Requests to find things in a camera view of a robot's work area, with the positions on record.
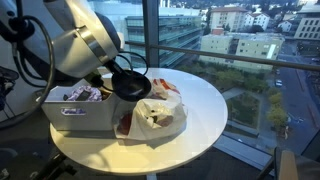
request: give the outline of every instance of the white box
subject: white box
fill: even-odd
[[[105,86],[111,87],[111,79],[103,79]],[[119,97],[114,93],[103,101],[64,101],[63,96],[70,95],[76,88],[89,85],[85,80],[72,87],[57,86],[50,91],[42,105],[44,113],[56,130],[108,131],[113,129],[112,117]],[[82,109],[83,114],[64,114],[63,109]]]

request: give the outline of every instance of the floor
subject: floor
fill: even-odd
[[[57,152],[48,136],[49,121],[42,111],[34,113],[22,123],[7,129],[0,130],[0,171],[12,164],[12,154],[36,155],[41,161],[46,162]],[[77,173],[77,179],[109,179],[109,180],[145,180],[145,176],[123,177],[101,174],[82,167],[70,160],[66,164],[72,165]],[[11,175],[25,171],[26,165],[17,165]],[[158,173],[159,180],[253,180],[260,170],[216,149],[211,148],[196,160],[171,171]]]

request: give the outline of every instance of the white plastic bag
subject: white plastic bag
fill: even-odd
[[[129,132],[122,134],[123,131],[119,129],[123,123],[121,119],[130,113],[132,118]],[[115,118],[120,120],[115,126],[117,138],[150,140],[180,132],[186,123],[187,110],[174,85],[163,79],[154,79],[150,96],[136,104],[120,102]]]

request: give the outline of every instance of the round white table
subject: round white table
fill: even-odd
[[[163,78],[180,91],[188,109],[184,130],[172,137],[150,141],[82,136],[56,131],[52,139],[68,158],[86,167],[116,175],[146,175],[167,171],[203,154],[219,138],[227,122],[227,106],[219,91],[205,80],[182,71],[150,68],[148,78]]]

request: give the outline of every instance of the car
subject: car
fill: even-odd
[[[275,86],[276,86],[276,87],[282,87],[282,81],[281,81],[280,79],[277,79],[277,80],[275,81]]]
[[[319,62],[320,59],[319,58],[312,58],[311,61]]]

